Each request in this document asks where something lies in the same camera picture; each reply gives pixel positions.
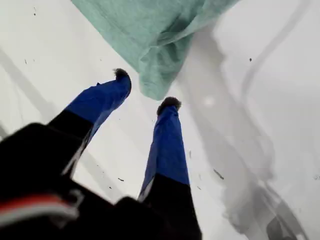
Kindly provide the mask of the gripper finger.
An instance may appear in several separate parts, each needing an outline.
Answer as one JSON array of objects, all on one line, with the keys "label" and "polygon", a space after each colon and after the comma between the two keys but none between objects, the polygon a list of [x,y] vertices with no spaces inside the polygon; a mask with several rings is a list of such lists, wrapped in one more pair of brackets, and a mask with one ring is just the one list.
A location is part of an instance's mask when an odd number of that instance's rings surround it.
[{"label": "gripper finger", "polygon": [[115,79],[97,83],[83,90],[48,126],[57,132],[78,140],[70,160],[58,159],[50,175],[71,176],[79,158],[100,126],[119,108],[132,90],[129,74],[122,68],[114,70]]},{"label": "gripper finger", "polygon": [[181,102],[167,97],[157,109],[157,121],[138,200],[162,217],[172,240],[200,240],[182,128]]}]

